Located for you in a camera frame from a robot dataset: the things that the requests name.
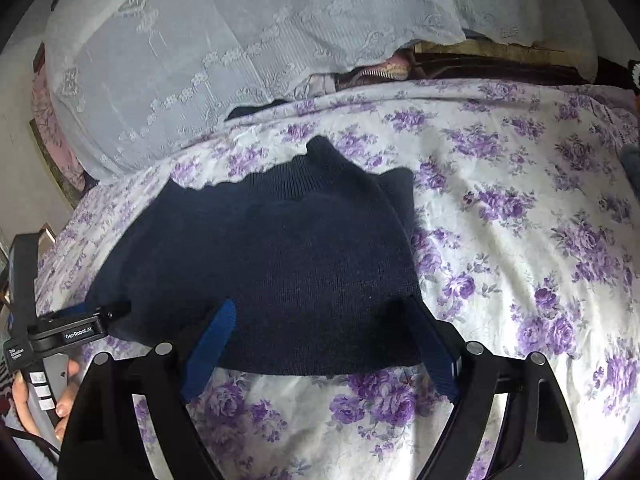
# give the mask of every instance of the white wall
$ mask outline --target white wall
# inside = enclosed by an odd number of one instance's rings
[[[58,234],[72,209],[33,137],[33,58],[53,0],[36,0],[0,54],[0,232],[9,242],[48,223]]]

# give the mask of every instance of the pink floral cushion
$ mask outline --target pink floral cushion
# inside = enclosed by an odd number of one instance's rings
[[[33,116],[40,132],[40,137],[49,155],[60,169],[62,175],[78,190],[84,189],[84,169],[66,143],[60,124],[49,96],[47,71],[43,64],[33,80],[31,95]]]

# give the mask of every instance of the sweater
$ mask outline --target sweater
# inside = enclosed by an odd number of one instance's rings
[[[417,364],[402,316],[402,300],[420,295],[412,172],[366,173],[324,137],[306,149],[238,183],[169,181],[107,257],[87,307],[130,301],[110,333],[152,346],[231,298],[218,365],[245,372]]]

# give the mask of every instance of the folded clothes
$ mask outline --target folded clothes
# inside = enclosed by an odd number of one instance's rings
[[[413,175],[351,164],[324,137],[307,154],[202,190],[169,181],[118,242],[86,297],[130,301],[118,338],[171,340],[225,298],[236,329],[219,364],[345,374],[420,361],[404,298],[419,295]]]

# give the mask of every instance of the silver screw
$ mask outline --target silver screw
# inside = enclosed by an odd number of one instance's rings
[[[167,355],[173,349],[174,347],[171,345],[171,343],[160,343],[158,346],[156,346],[156,354]]]
[[[98,366],[105,364],[109,360],[109,354],[107,352],[100,352],[96,357],[94,357],[94,363]]]
[[[466,344],[466,350],[473,355],[480,355],[484,352],[484,347],[478,341],[470,341]]]
[[[531,354],[531,361],[533,364],[543,365],[546,362],[546,358],[540,352],[533,352],[533,354]]]

